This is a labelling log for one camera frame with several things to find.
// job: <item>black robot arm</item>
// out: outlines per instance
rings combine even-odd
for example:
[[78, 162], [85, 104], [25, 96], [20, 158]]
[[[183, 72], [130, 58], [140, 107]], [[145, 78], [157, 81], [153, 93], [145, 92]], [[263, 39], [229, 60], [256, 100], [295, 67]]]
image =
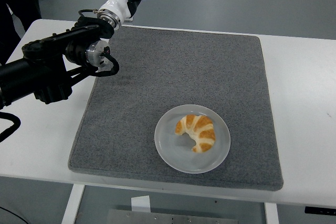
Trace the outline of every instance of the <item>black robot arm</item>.
[[[23, 58], [0, 66], [0, 110], [12, 102], [34, 94], [46, 104], [66, 100], [72, 86], [88, 76], [111, 76], [119, 71], [118, 62], [110, 55], [108, 43], [114, 30], [105, 20], [80, 17], [71, 30], [32, 41], [22, 47]], [[67, 71], [63, 55], [78, 68]], [[98, 71], [111, 61], [109, 71]], [[0, 142], [11, 135], [20, 120], [8, 113], [0, 118], [14, 125], [0, 134]]]

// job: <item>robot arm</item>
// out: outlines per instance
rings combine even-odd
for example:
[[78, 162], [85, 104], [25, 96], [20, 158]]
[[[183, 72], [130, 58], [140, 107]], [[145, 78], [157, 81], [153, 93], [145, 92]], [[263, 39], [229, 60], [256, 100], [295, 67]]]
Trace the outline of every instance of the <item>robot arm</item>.
[[[12, 102], [34, 94], [46, 104], [66, 100], [72, 86], [87, 76], [112, 76], [119, 71], [118, 62], [111, 56], [107, 42], [127, 18], [131, 18], [142, 0], [108, 0], [97, 10], [97, 18], [81, 17], [75, 26], [62, 34], [32, 41], [22, 47], [23, 58], [0, 66], [0, 110]], [[63, 55], [80, 67], [65, 68]], [[98, 71], [112, 62], [109, 71]], [[14, 115], [0, 112], [0, 119], [14, 125], [0, 133], [0, 142], [20, 125]]]

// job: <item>plate rim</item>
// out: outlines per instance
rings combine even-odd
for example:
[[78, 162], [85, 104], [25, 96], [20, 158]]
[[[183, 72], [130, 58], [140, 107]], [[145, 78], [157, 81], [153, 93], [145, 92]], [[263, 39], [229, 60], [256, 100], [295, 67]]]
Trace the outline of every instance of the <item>plate rim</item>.
[[[180, 108], [180, 107], [184, 107], [184, 106], [195, 106], [195, 107], [199, 107], [199, 108], [202, 108], [202, 109], [206, 109], [206, 110], [211, 111], [212, 113], [214, 113], [214, 114], [215, 114], [215, 115], [222, 121], [222, 123], [224, 124], [224, 126], [225, 126], [226, 129], [227, 129], [227, 132], [228, 132], [228, 151], [227, 151], [227, 153], [226, 153], [225, 155], [223, 155], [223, 158], [220, 159], [220, 162], [218, 162], [218, 164], [217, 164], [216, 166], [211, 167], [211, 168], [209, 168], [209, 169], [207, 169], [207, 170], [203, 170], [203, 171], [200, 171], [200, 172], [199, 172], [199, 171], [186, 171], [186, 170], [182, 170], [182, 169], [176, 168], [176, 167], [172, 166], [172, 165], [170, 164], [170, 162], [167, 161], [165, 157], [163, 157], [163, 155], [161, 155], [161, 151], [160, 151], [161, 149], [158, 147], [158, 145], [159, 145], [158, 141], [159, 141], [159, 140], [157, 140], [157, 137], [156, 137], [156, 136], [158, 135], [158, 127], [157, 127], [157, 126], [159, 125], [160, 121], [163, 120], [163, 118], [164, 118], [167, 114], [169, 114], [172, 110], [175, 110], [175, 109], [178, 109], [178, 108]], [[174, 168], [175, 170], [178, 170], [179, 172], [183, 172], [183, 173], [188, 173], [188, 174], [201, 174], [201, 173], [206, 173], [206, 172], [209, 172], [209, 171], [211, 171], [211, 170], [217, 168], [217, 167], [218, 167], [218, 166], [219, 166], [219, 165], [226, 159], [226, 157], [227, 157], [227, 155], [228, 155], [228, 153], [229, 153], [229, 151], [230, 151], [230, 148], [231, 148], [231, 134], [230, 134], [230, 130], [229, 130], [228, 126], [226, 125], [225, 121], [223, 120], [223, 118], [222, 118], [221, 116], [219, 116], [215, 111], [209, 109], [208, 107], [205, 107], [205, 106], [202, 106], [202, 105], [198, 105], [198, 104], [182, 104], [182, 105], [179, 105], [179, 106], [175, 106], [175, 107], [171, 108], [170, 110], [166, 111], [166, 112], [161, 116], [161, 118], [158, 120], [158, 123], [156, 124], [155, 131], [154, 131], [154, 142], [155, 142], [156, 150], [157, 150], [158, 154], [160, 155], [161, 159], [163, 159], [163, 160], [166, 162], [166, 164], [168, 164], [170, 167]]]

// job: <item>gray mat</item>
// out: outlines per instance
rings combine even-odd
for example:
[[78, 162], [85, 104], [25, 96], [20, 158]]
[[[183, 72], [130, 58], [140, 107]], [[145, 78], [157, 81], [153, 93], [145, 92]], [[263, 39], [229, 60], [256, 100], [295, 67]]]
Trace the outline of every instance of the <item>gray mat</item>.
[[[282, 187], [257, 37], [123, 27], [110, 43], [120, 72], [96, 79], [70, 154], [72, 171], [211, 187]], [[229, 154], [210, 172], [179, 172], [156, 151], [157, 122], [182, 104], [208, 107], [230, 130]]]

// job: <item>floor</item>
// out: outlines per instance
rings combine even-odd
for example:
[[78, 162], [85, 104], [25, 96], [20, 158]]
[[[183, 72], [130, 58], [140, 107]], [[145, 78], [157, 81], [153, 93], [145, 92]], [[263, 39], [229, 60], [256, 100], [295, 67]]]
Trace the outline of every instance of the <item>floor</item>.
[[[78, 10], [99, 8], [105, 1], [40, 0], [40, 9], [44, 19], [76, 21]], [[336, 0], [145, 0], [133, 24], [336, 39], [335, 14]], [[15, 16], [13, 20], [19, 35], [23, 36], [20, 21]], [[71, 185], [4, 177], [0, 177], [0, 185], [0, 206], [10, 208], [33, 223], [60, 223], [71, 190]], [[52, 204], [48, 208], [46, 202], [50, 199]], [[11, 218], [0, 211], [1, 223], [20, 223]], [[318, 223], [313, 218], [307, 219], [305, 223]], [[282, 223], [289, 223], [288, 216], [280, 218]]]

